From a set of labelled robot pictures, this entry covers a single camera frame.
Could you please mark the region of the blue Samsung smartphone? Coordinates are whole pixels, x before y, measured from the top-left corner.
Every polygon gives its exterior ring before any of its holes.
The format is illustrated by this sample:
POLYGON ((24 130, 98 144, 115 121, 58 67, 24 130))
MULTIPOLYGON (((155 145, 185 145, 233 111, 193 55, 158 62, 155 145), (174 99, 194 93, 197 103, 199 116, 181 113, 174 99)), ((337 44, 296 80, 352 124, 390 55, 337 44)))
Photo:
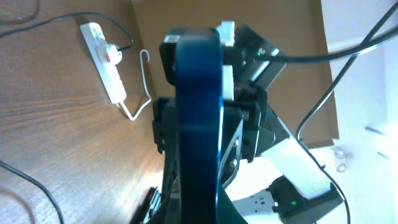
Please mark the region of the blue Samsung smartphone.
POLYGON ((223 50, 216 29, 189 29, 175 49, 182 223, 217 223, 223 50))

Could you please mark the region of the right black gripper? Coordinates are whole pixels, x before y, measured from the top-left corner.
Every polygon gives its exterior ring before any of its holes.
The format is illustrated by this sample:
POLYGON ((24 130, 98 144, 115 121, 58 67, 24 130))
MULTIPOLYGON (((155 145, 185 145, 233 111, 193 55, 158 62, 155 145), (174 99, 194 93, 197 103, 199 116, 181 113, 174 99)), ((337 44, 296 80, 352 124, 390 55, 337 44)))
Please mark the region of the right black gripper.
MULTIPOLYGON (((163 189, 170 189, 179 175, 177 110, 174 98, 159 98, 153 104, 154 142, 165 154, 163 189)), ((241 159, 252 162, 262 149, 275 143, 275 131, 267 124, 267 93, 262 88, 234 88, 234 100, 224 103, 219 178, 226 188, 236 177, 241 159)))

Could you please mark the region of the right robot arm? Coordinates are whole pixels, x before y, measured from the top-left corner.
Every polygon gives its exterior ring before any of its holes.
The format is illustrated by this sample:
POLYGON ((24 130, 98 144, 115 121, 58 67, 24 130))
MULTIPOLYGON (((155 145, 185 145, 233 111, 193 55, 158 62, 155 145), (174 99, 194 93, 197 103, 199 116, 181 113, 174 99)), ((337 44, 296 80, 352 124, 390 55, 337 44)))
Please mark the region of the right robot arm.
POLYGON ((282 53, 248 26, 172 28, 159 47, 173 98, 153 105, 154 141, 165 154, 161 203, 151 223, 246 223, 276 216, 316 223, 345 201, 336 182, 267 102, 282 53), (238 202, 226 188, 241 160, 266 158, 280 171, 238 202))

